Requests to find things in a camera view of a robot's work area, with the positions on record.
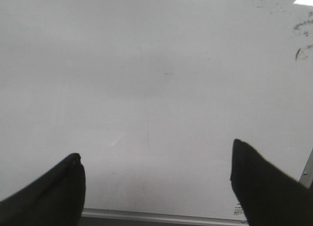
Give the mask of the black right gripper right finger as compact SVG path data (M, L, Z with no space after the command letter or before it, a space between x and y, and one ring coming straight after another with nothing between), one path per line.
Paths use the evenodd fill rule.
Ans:
M237 138L232 146L230 181L248 225L313 224L312 192Z

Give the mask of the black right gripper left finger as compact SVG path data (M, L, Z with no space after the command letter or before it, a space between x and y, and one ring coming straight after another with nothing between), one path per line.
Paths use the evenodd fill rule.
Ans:
M72 153L0 203L2 226L76 226L86 195L81 157Z

